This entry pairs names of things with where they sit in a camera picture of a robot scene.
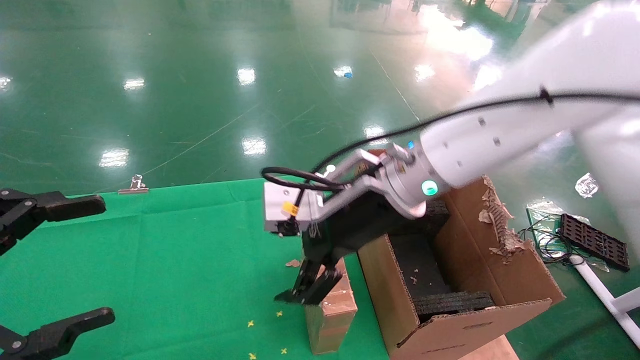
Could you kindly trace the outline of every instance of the white robotic arm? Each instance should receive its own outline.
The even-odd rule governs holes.
[[[423,216],[430,197],[466,185],[563,130],[575,135],[635,242],[631,247],[640,253],[640,192],[635,189],[640,179],[640,70],[636,69],[640,42],[634,40],[638,33],[640,6],[635,2],[595,4],[532,47],[501,80],[460,106],[535,97],[541,88],[543,95],[555,94],[558,101],[547,96],[548,102],[521,101],[465,112],[425,128],[411,149],[391,146],[386,156],[357,150],[321,179],[326,180],[323,184],[338,184],[361,162],[374,172],[345,184],[329,198],[319,190],[307,190],[299,197],[299,188],[274,184],[279,181],[271,178],[264,185],[265,230],[281,236],[301,233],[306,257],[294,288],[276,299],[318,304],[339,281],[335,264],[342,256],[402,218]],[[636,103],[598,102],[595,97],[560,101],[558,94],[574,89],[624,93]],[[293,199],[299,209],[283,212],[282,204]],[[321,265],[326,270],[316,280]]]
[[[541,86],[551,94],[599,89],[640,95],[638,33],[639,5],[594,4],[531,48],[501,80],[461,105],[531,94]],[[640,191],[636,190],[640,107],[636,104],[580,101],[484,110],[427,127],[420,134],[420,145],[439,177],[458,188],[562,130],[573,132],[640,256]]]

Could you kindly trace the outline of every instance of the cable tie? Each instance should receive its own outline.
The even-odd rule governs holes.
[[[540,86],[540,99],[546,100],[550,108],[554,107],[554,98],[544,86]]]

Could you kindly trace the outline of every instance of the robotic arm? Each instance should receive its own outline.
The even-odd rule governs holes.
[[[293,230],[285,226],[289,214],[282,204],[292,202],[300,190],[265,183],[265,230],[287,236],[300,231],[305,252],[294,288],[276,300],[319,304],[342,277],[335,269],[342,256],[403,219],[424,216],[432,196],[465,186],[562,130],[573,132],[630,239],[640,241],[640,192],[633,191],[640,179],[640,108],[561,102],[549,95],[571,88],[640,95],[640,43],[621,42],[639,30],[640,6],[595,4],[461,105],[531,94],[541,86],[548,103],[459,115],[425,128],[413,148],[393,144],[380,157],[356,150],[326,178],[336,181],[362,162],[375,172],[327,199],[322,192],[306,190]],[[326,270],[316,279],[321,265]]]
[[[68,199],[60,192],[28,194],[0,189],[0,256],[45,221],[64,221],[105,212],[98,195]],[[67,355],[81,334],[115,321],[102,307],[42,326],[22,336],[0,325],[0,360],[49,360]]]

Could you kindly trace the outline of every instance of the electronic wires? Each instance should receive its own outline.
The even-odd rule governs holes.
[[[520,239],[522,239],[523,241],[525,240],[525,235],[527,233],[527,231],[531,232],[531,234],[533,235],[533,242],[536,246],[536,250],[538,250],[538,253],[540,254],[540,258],[542,259],[542,262],[544,262],[545,264],[553,264],[553,263],[562,263],[564,265],[579,265],[579,264],[583,264],[585,262],[585,255],[582,254],[581,252],[579,252],[572,244],[569,240],[567,240],[566,238],[560,236],[557,233],[554,233],[552,231],[548,231],[548,230],[544,230],[544,229],[536,229],[535,226],[538,225],[540,222],[549,219],[549,218],[559,218],[560,215],[558,214],[551,214],[551,215],[547,215],[541,219],[539,219],[538,221],[536,221],[535,223],[531,224],[531,226],[526,227],[522,230],[520,230],[518,232],[518,235],[520,237]],[[541,233],[544,234],[543,237],[541,237],[541,239],[539,240],[538,237],[536,236],[536,233]],[[563,249],[554,249],[554,250],[549,250],[549,244],[552,243],[554,245],[554,247],[564,247]],[[578,264],[573,264],[569,258],[572,255],[578,255],[582,258],[582,261]]]

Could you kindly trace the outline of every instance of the white metal stand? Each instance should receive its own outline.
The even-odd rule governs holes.
[[[570,260],[593,292],[598,295],[600,301],[618,321],[622,329],[629,335],[629,338],[636,344],[636,347],[640,348],[640,328],[627,314],[627,311],[640,307],[640,288],[631,290],[619,297],[613,297],[607,287],[602,284],[602,281],[580,256],[572,255]]]

